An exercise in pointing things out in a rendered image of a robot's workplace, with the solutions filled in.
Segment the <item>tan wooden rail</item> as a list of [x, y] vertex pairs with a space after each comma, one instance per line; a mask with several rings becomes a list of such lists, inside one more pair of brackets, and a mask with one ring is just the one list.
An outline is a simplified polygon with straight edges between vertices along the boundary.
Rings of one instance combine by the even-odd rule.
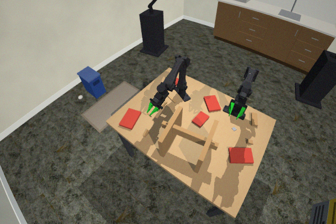
[[[166, 121], [162, 122], [162, 128], [165, 129], [167, 125], [168, 125], [168, 122], [166, 122]], [[205, 144], [205, 142], [207, 140], [207, 137], [204, 137], [202, 135], [199, 135], [197, 133], [189, 131], [189, 130], [187, 130], [185, 128], [182, 128], [182, 127], [180, 127], [178, 125], [175, 125], [175, 124], [172, 127], [172, 133], [174, 133], [176, 135], [179, 135], [179, 136], [181, 136], [183, 138], [186, 138], [186, 139], [188, 139], [188, 140], [190, 140], [192, 142], [195, 142], [197, 144], [200, 144], [202, 146], [204, 146], [204, 144]], [[219, 143], [217, 143], [217, 142], [215, 142], [215, 144], [210, 143], [209, 148], [217, 150], [218, 145], [219, 145]]]

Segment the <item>tan wooden board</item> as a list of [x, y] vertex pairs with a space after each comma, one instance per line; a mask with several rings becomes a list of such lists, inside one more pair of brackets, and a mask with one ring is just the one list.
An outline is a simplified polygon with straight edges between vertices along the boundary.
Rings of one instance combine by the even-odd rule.
[[167, 150], [169, 149], [170, 145], [172, 144], [176, 136], [176, 134], [172, 133], [173, 125], [174, 124], [178, 126], [182, 125], [182, 113], [183, 113], [183, 107], [178, 106], [177, 110], [175, 111], [174, 115], [172, 116], [171, 120], [166, 126], [165, 130], [158, 139], [159, 152], [160, 156], [162, 157], [165, 156]]
[[213, 125], [212, 125], [211, 130], [210, 130], [210, 133], [209, 133], [209, 135], [208, 135], [208, 137], [207, 137], [207, 140], [206, 140], [206, 142], [205, 142], [205, 145], [204, 145], [204, 147], [203, 147], [203, 149], [202, 149], [202, 152], [201, 152], [201, 154], [200, 154], [200, 156], [199, 156], [199, 159], [198, 159], [198, 161], [197, 161], [196, 167], [195, 167], [195, 169], [194, 169], [194, 172], [196, 172], [196, 173], [199, 172], [199, 169], [200, 169], [200, 167], [201, 167], [201, 165], [202, 165], [202, 163], [203, 163], [203, 160], [204, 160], [204, 158], [205, 158], [205, 156], [206, 156], [206, 153], [207, 153], [207, 151], [208, 151], [208, 148], [209, 148], [209, 146], [210, 146], [210, 143], [211, 143], [211, 141], [212, 141], [212, 138], [213, 138], [213, 136], [214, 136], [214, 133], [215, 133], [215, 131], [216, 131], [216, 128], [217, 128], [218, 123], [219, 123], [219, 121], [214, 120], [214, 123], [213, 123]]

